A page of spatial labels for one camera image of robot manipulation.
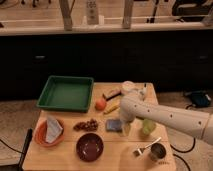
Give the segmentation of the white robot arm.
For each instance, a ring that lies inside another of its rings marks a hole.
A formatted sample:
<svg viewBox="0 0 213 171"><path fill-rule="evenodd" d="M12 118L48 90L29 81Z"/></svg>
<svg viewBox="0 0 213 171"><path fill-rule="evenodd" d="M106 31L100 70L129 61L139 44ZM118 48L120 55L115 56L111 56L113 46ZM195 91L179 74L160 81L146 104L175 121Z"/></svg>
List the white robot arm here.
<svg viewBox="0 0 213 171"><path fill-rule="evenodd" d="M149 119L200 139L213 146L213 114L142 101L136 93L120 100L120 118L131 123L136 117Z"/></svg>

